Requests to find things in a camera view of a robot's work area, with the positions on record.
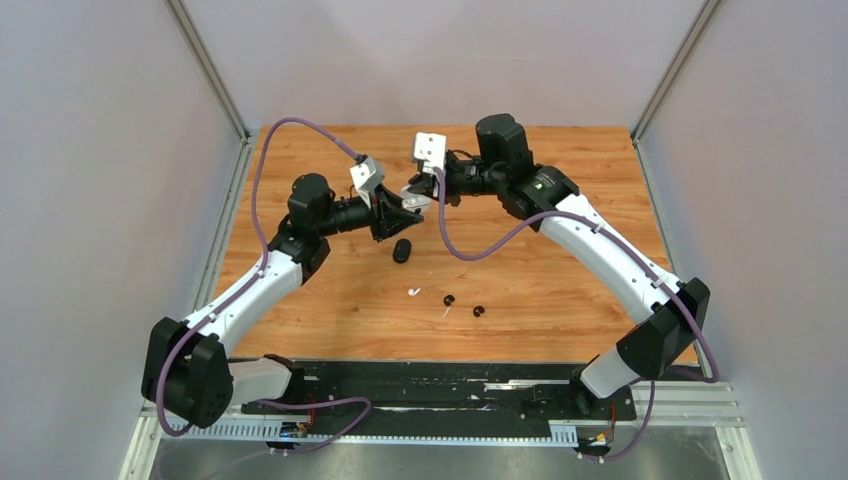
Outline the white earbud charging case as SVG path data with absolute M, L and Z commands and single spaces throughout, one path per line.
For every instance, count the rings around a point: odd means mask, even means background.
M 402 207 L 415 214 L 423 214 L 428 211 L 432 205 L 432 199 L 418 194 L 408 194 L 405 192 L 401 198 Z

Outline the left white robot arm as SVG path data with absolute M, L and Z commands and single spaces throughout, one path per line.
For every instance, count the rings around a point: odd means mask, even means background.
M 169 317 L 153 327 L 141 393 L 156 406 L 172 436 L 186 428 L 169 425 L 175 415 L 187 427 L 213 425 L 231 406 L 269 400 L 283 413 L 298 411 L 306 386 L 294 364 L 278 355 L 231 361 L 242 337 L 285 296 L 304 285 L 330 253 L 331 235 L 367 228 L 375 241 L 423 222 L 431 201 L 377 185 L 364 197 L 336 197 L 326 178 L 296 179 L 288 214 L 263 245 L 256 263 L 223 294 L 183 320 Z

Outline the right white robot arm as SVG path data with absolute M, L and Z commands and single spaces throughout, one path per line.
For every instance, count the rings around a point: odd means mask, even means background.
M 639 380 L 659 379 L 695 342 L 703 340 L 710 289 L 651 261 L 592 206 L 578 185 L 560 169 L 534 160 L 525 128 L 508 113 L 475 125 L 479 152 L 458 158 L 447 138 L 415 135 L 411 160 L 418 171 L 410 191 L 458 205 L 465 195 L 494 195 L 519 220 L 505 235 L 512 239 L 530 228 L 572 254 L 619 300 L 634 323 L 614 346 L 576 374 L 571 403 L 584 417 L 596 417 L 611 395 Z

